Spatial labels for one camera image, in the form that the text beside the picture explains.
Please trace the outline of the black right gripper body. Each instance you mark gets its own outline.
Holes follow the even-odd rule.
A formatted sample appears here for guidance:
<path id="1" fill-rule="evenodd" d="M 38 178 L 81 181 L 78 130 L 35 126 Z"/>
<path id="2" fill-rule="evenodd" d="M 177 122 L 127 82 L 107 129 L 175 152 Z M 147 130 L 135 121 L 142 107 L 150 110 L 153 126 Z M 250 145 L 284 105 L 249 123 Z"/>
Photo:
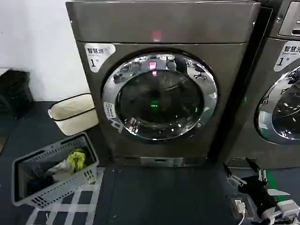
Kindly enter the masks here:
<path id="1" fill-rule="evenodd" d="M 258 176 L 249 176 L 242 178 L 242 180 L 246 182 L 246 184 L 239 186 L 239 191 L 251 197 L 257 207 L 257 215 L 259 217 L 261 217 L 266 210 L 276 207 L 277 202 L 274 197 L 268 194 L 265 188 L 267 184 L 265 181 L 260 181 Z"/>

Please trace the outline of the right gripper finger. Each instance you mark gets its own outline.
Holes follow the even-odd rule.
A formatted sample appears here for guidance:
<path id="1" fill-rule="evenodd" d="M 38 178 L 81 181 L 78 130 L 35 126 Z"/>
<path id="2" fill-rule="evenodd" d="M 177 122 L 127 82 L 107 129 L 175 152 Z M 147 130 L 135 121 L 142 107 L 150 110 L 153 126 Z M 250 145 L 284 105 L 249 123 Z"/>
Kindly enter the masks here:
<path id="1" fill-rule="evenodd" d="M 230 182 L 231 184 L 233 184 L 235 186 L 244 186 L 247 184 L 246 181 L 244 181 L 241 178 L 239 178 L 238 176 L 234 175 L 225 163 L 223 163 L 223 167 L 224 167 L 224 170 L 226 173 L 226 180 L 228 182 Z"/>
<path id="2" fill-rule="evenodd" d="M 258 175 L 258 180 L 259 181 L 263 181 L 263 182 L 267 182 L 267 173 L 265 169 L 261 169 L 255 161 L 249 159 L 246 157 L 246 161 L 248 162 L 250 168 L 257 173 Z"/>

